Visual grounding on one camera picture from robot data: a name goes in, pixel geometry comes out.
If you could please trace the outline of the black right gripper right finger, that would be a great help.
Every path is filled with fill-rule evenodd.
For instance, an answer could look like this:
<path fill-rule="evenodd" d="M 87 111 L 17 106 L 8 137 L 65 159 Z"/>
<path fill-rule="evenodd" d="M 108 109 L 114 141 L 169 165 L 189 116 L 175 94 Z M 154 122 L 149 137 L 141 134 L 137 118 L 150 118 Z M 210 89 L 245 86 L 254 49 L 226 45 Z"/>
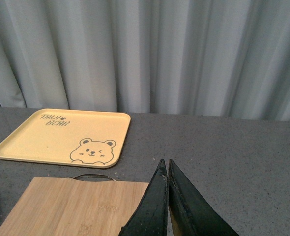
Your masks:
<path fill-rule="evenodd" d="M 236 236 L 183 171 L 169 160 L 169 207 L 173 231 L 180 236 Z"/>

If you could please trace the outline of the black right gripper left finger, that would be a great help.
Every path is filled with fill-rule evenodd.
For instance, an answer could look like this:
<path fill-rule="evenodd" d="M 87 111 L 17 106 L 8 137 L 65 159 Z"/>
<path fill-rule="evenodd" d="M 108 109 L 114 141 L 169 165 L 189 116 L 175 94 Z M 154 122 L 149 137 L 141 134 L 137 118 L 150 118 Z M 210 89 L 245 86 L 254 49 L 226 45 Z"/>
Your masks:
<path fill-rule="evenodd" d="M 168 225 L 169 181 L 161 159 L 142 199 L 120 236 L 165 236 Z"/>

